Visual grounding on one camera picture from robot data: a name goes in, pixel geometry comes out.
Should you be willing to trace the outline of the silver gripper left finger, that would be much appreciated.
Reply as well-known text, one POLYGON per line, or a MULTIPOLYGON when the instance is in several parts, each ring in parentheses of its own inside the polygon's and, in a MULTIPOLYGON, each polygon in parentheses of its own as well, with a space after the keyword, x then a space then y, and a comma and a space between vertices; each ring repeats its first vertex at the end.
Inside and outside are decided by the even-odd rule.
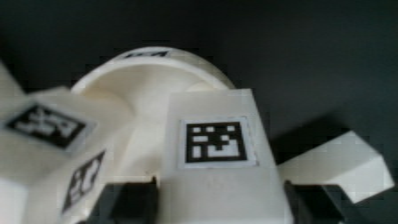
POLYGON ((85 224, 156 224, 157 186, 147 182, 104 186, 85 224))

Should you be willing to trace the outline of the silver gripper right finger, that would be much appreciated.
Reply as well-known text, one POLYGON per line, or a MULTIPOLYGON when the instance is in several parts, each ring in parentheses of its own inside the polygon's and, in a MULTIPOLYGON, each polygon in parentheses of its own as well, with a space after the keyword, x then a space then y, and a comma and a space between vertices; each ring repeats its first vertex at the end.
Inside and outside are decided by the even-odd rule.
POLYGON ((284 182, 292 224, 340 224, 344 216, 337 210, 321 185, 284 182))

